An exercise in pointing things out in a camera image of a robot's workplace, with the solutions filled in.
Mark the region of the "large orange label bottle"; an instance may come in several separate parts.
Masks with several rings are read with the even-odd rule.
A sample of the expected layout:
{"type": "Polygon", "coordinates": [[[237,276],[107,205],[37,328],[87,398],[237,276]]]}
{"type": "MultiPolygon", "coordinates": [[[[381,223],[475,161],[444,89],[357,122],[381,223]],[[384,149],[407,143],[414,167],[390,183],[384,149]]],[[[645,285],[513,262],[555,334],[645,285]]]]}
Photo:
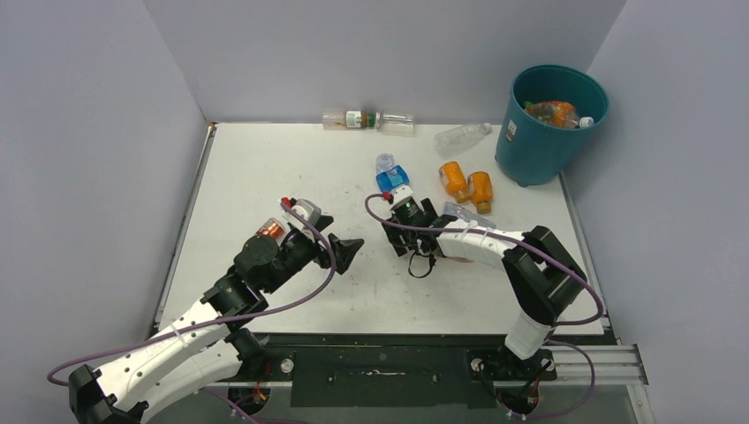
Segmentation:
{"type": "Polygon", "coordinates": [[[594,125],[592,117],[580,116],[577,108],[569,102],[523,102],[522,107],[529,116],[554,127],[575,129],[594,125]]]}

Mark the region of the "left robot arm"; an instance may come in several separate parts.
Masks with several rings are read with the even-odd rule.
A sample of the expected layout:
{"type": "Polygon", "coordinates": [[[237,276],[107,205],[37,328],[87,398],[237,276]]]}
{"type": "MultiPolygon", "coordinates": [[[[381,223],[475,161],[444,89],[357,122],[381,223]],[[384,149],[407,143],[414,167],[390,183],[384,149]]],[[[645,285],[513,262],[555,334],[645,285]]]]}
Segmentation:
{"type": "Polygon", "coordinates": [[[264,311],[266,295],[306,265],[343,274],[363,247],[361,238],[321,231],[331,216],[310,226],[269,219],[243,245],[226,274],[148,345],[99,367],[83,365],[68,377],[69,403],[80,423],[144,423],[164,407],[203,387],[237,376],[253,380],[265,349],[246,326],[264,311]]]}

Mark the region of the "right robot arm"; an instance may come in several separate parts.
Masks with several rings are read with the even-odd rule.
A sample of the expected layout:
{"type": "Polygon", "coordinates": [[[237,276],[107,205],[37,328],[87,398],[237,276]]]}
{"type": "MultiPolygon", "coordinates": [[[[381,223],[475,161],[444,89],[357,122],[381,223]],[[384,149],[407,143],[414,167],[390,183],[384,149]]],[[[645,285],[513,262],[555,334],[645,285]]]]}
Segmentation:
{"type": "Polygon", "coordinates": [[[586,288],[584,272],[548,228],[499,231],[449,214],[437,215],[413,198],[391,206],[381,221],[397,255],[407,253],[461,259],[501,269],[520,308],[505,336],[499,363],[511,378],[521,378],[535,364],[534,355],[561,317],[586,288]]]}

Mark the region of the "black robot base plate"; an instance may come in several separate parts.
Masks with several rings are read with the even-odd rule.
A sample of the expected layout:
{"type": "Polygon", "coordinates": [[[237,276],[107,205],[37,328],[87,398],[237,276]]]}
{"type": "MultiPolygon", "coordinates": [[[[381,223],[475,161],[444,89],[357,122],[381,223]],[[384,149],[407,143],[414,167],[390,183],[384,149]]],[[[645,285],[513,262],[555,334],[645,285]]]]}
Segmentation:
{"type": "Polygon", "coordinates": [[[493,406],[557,372],[549,350],[520,361],[503,336],[272,333],[258,360],[225,379],[234,394],[291,392],[293,407],[493,406]]]}

